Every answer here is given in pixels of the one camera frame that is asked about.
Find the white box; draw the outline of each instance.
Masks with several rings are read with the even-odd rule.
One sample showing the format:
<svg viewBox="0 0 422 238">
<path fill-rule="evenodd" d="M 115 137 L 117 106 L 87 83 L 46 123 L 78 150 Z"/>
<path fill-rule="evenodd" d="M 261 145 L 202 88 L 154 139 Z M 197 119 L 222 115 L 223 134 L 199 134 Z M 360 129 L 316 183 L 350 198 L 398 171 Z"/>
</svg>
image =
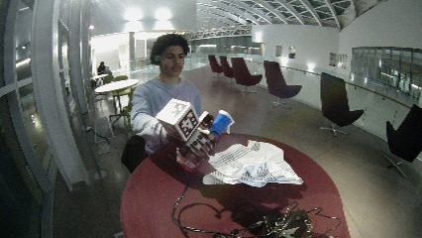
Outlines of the white box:
<svg viewBox="0 0 422 238">
<path fill-rule="evenodd" d="M 155 118 L 173 137 L 189 141 L 199 126 L 198 115 L 190 102 L 173 98 Z"/>
</svg>

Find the light gray sweater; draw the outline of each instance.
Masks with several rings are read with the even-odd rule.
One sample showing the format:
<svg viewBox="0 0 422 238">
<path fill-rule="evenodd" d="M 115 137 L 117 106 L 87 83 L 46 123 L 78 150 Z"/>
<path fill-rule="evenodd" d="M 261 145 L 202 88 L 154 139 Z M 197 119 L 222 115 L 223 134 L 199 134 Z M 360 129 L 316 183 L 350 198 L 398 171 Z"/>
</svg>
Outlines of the light gray sweater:
<svg viewBox="0 0 422 238">
<path fill-rule="evenodd" d="M 197 87 L 186 80 L 178 84 L 166 84 L 154 77 L 139 84 L 133 92 L 130 123 L 133 132 L 142 136 L 149 154 L 157 151 L 165 144 L 167 132 L 161 126 L 155 116 L 171 98 L 187 101 L 193 104 L 197 114 L 202 113 L 202 103 Z"/>
</svg>

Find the white round table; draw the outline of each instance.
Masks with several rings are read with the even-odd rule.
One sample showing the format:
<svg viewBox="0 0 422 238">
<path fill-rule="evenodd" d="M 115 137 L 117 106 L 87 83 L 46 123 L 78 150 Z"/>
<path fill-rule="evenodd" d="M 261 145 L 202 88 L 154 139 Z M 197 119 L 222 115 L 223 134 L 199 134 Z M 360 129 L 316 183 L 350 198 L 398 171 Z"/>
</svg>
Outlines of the white round table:
<svg viewBox="0 0 422 238">
<path fill-rule="evenodd" d="M 97 80 L 99 78 L 103 78 L 105 76 L 107 76 L 107 74 L 99 74 L 99 75 L 93 76 L 90 79 Z"/>
<path fill-rule="evenodd" d="M 138 83 L 137 79 L 125 79 L 125 80 L 119 80 L 119 81 L 113 81 L 113 82 L 106 83 L 102 86 L 98 86 L 97 88 L 94 88 L 95 93 L 103 93 L 103 92 L 111 92 L 111 91 L 115 91 L 115 93 L 117 93 L 118 113 L 107 116 L 107 119 L 110 119 L 111 117 L 117 117 L 111 123 L 111 126 L 114 125 L 118 118 L 122 116 L 118 90 L 125 89 L 125 88 L 135 85 L 137 83 Z"/>
</svg>

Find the dark curly hair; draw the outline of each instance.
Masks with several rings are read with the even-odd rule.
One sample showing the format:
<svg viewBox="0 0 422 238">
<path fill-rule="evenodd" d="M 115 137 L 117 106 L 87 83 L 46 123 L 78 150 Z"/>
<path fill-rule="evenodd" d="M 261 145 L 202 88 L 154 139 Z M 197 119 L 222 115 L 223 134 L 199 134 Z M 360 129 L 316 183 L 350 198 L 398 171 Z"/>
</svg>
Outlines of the dark curly hair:
<svg viewBox="0 0 422 238">
<path fill-rule="evenodd" d="M 161 54 L 167 47 L 179 46 L 183 49 L 185 55 L 189 52 L 187 40 L 179 34 L 166 34 L 157 38 L 154 42 L 153 49 L 150 51 L 150 64 L 158 65 L 161 61 Z"/>
</svg>

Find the dark red chair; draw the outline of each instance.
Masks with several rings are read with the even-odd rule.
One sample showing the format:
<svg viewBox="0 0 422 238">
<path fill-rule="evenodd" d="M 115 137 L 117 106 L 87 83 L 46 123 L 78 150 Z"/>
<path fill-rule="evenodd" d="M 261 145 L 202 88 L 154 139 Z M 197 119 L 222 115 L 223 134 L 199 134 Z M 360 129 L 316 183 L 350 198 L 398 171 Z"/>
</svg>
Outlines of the dark red chair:
<svg viewBox="0 0 422 238">
<path fill-rule="evenodd" d="M 392 124 L 386 122 L 386 141 L 387 147 L 394 156 L 407 162 L 412 162 L 422 151 L 422 108 L 412 105 L 407 116 L 399 124 L 396 130 Z M 386 155 L 386 159 L 391 162 L 388 168 L 395 167 L 400 174 L 406 177 L 404 172 L 399 168 L 400 162 L 395 163 Z"/>
<path fill-rule="evenodd" d="M 262 74 L 250 74 L 243 58 L 231 58 L 231 68 L 235 83 L 245 86 L 245 90 L 239 90 L 239 92 L 243 92 L 245 95 L 247 93 L 255 93 L 255 91 L 247 91 L 247 86 L 253 86 L 259 83 Z"/>
<path fill-rule="evenodd" d="M 278 97 L 278 102 L 271 102 L 274 106 L 286 106 L 284 102 L 280 102 L 280 98 L 294 97 L 300 89 L 302 85 L 287 85 L 279 63 L 277 61 L 263 61 L 265 78 L 269 94 Z"/>
<path fill-rule="evenodd" d="M 336 132 L 347 134 L 335 129 L 334 125 L 339 127 L 350 125 L 363 114 L 363 110 L 350 111 L 346 83 L 324 72 L 320 74 L 320 104 L 323 116 L 334 123 L 331 128 L 320 127 L 320 129 L 330 130 L 335 137 Z"/>
<path fill-rule="evenodd" d="M 231 81 L 234 78 L 233 68 L 227 64 L 227 60 L 225 56 L 219 56 L 219 63 L 222 67 L 223 76 L 227 77 L 229 84 L 233 84 L 233 81 Z"/>
<path fill-rule="evenodd" d="M 209 55 L 209 62 L 210 62 L 210 70 L 217 73 L 217 77 L 222 73 L 222 67 L 219 66 L 214 55 Z"/>
</svg>

